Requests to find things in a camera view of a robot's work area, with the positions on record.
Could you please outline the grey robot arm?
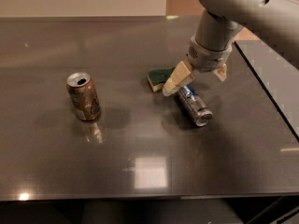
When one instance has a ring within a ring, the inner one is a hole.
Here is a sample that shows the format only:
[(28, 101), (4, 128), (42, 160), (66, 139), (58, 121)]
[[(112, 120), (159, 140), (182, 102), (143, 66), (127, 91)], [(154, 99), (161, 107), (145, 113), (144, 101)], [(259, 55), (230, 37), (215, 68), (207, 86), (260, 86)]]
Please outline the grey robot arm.
[(235, 36), (247, 28), (293, 66), (299, 66), (299, 3), (296, 0), (199, 0), (204, 11), (187, 58), (164, 83), (170, 96), (194, 80), (194, 71), (224, 76)]

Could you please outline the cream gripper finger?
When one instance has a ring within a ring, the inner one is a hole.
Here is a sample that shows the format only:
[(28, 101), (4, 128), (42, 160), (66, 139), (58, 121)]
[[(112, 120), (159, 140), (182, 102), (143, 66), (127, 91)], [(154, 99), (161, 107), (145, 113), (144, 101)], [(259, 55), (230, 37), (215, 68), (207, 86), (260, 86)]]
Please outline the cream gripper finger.
[(225, 81), (227, 78), (227, 65), (223, 64), (221, 67), (215, 69), (214, 74), (221, 82)]
[(180, 88), (194, 81), (193, 67), (188, 61), (180, 61), (164, 83), (163, 95), (170, 96), (175, 94)]

